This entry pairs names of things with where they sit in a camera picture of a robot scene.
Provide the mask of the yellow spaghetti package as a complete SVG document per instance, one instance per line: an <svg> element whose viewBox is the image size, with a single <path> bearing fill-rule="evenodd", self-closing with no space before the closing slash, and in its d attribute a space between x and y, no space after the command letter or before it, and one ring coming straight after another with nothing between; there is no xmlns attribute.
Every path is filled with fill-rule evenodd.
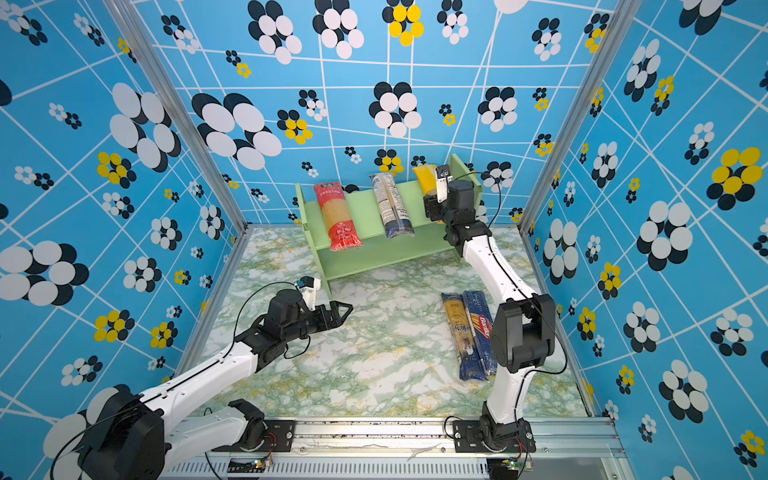
<svg viewBox="0 0 768 480"><path fill-rule="evenodd" d="M419 165L413 168L424 196L437 195L436 166L432 164Z"/></svg>

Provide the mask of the clear blue-label spaghetti package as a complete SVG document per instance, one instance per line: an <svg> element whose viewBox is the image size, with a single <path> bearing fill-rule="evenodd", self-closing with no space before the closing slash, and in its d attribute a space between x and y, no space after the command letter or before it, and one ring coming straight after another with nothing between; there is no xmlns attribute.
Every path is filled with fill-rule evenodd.
<svg viewBox="0 0 768 480"><path fill-rule="evenodd" d="M370 176L379 213L388 239L415 234L411 219L391 172Z"/></svg>

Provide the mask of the red spaghetti package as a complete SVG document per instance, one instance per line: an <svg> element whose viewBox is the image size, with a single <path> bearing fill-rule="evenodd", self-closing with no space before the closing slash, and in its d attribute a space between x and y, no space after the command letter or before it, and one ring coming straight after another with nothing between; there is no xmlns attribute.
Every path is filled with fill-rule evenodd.
<svg viewBox="0 0 768 480"><path fill-rule="evenodd" d="M330 239L330 249L343 251L362 246L341 184L324 182L313 189Z"/></svg>

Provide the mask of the dark blue Barilla spaghetti package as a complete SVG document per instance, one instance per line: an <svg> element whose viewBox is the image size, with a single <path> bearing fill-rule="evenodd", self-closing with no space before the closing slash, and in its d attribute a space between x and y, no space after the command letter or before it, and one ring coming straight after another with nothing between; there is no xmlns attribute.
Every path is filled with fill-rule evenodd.
<svg viewBox="0 0 768 480"><path fill-rule="evenodd" d="M462 300L472 327L475 350L478 353L484 374L486 377L494 377L498 362L492 352L491 332L493 320L485 295L482 291L464 291L462 293Z"/></svg>

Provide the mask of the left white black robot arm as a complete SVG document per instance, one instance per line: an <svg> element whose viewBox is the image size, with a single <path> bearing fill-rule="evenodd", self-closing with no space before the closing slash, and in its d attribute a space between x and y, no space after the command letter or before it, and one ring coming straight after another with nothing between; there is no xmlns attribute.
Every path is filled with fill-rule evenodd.
<svg viewBox="0 0 768 480"><path fill-rule="evenodd" d="M339 301L316 304L314 295L312 287L282 289L267 312L214 357L140 393L120 385L97 395L83 425L55 447L50 478L156 479L216 449L274 451L278 441L264 413L247 400L202 417L193 413L283 356L291 341L337 329L354 310Z"/></svg>

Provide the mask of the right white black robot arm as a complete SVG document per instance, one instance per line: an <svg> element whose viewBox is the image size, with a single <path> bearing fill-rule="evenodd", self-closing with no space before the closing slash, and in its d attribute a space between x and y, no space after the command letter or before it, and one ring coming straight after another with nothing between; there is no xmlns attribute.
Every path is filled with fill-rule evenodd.
<svg viewBox="0 0 768 480"><path fill-rule="evenodd" d="M537 294L516 274L489 227L476 218L472 181L441 178L424 204L426 216L444 223L445 240L473 267L498 304L490 331L497 373L479 419L482 441L495 453L514 447L532 453L532 429L520 407L530 381L556 350L554 301Z"/></svg>

